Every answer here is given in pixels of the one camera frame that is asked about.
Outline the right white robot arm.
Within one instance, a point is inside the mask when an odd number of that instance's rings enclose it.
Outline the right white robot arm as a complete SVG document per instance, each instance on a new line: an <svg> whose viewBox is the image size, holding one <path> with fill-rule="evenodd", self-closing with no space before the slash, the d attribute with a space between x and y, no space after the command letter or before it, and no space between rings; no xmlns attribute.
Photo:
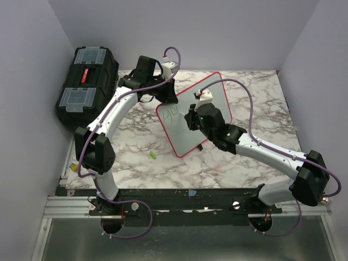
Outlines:
<svg viewBox="0 0 348 261"><path fill-rule="evenodd" d="M191 104L184 118L191 131L200 131L218 149L255 159L288 176L284 181L257 187L250 199L254 212L262 213L269 206L285 201L297 200L310 207L320 202L330 177L319 152L288 151L253 139L247 130L227 124L212 103L199 107Z"/></svg>

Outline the pink-framed whiteboard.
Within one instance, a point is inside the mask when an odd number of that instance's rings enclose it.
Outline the pink-framed whiteboard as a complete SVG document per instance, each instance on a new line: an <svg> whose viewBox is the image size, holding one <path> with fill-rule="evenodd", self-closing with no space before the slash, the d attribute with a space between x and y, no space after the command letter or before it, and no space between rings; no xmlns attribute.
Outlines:
<svg viewBox="0 0 348 261"><path fill-rule="evenodd" d="M200 130L189 130L184 115L188 113L190 105L196 105L198 101L194 93L221 78L221 73L214 72L179 92L177 104L162 103L156 107L159 121L177 157L185 156L199 144L207 141L206 136ZM200 118L200 123L212 127L215 123L214 116L218 120L223 120L224 123L231 123L232 113L223 83L216 83L208 89L213 95L211 105L204 104L195 110Z"/></svg>

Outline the green marker cap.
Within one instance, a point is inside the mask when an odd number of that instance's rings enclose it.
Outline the green marker cap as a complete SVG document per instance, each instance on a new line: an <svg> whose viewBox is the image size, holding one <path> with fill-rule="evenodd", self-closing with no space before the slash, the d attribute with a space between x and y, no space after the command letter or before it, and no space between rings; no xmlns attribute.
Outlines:
<svg viewBox="0 0 348 261"><path fill-rule="evenodd" d="M150 155L151 155L151 157L153 158L153 159L156 159L157 157L156 157L156 155L151 151L150 152Z"/></svg>

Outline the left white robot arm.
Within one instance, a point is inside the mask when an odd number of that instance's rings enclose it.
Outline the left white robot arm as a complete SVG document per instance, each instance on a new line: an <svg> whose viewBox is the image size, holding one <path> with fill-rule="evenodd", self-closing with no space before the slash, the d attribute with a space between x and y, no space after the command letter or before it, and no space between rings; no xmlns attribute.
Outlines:
<svg viewBox="0 0 348 261"><path fill-rule="evenodd" d="M181 61L171 61L164 54L160 73L155 75L154 68L159 61L141 55L136 68L118 80L111 101L96 119L85 128L77 128L74 133L78 177L92 178L97 199L109 215L116 214L123 203L118 199L119 188L111 170L116 157L111 144L113 135L123 118L144 95L150 95L165 104L178 103L175 75Z"/></svg>

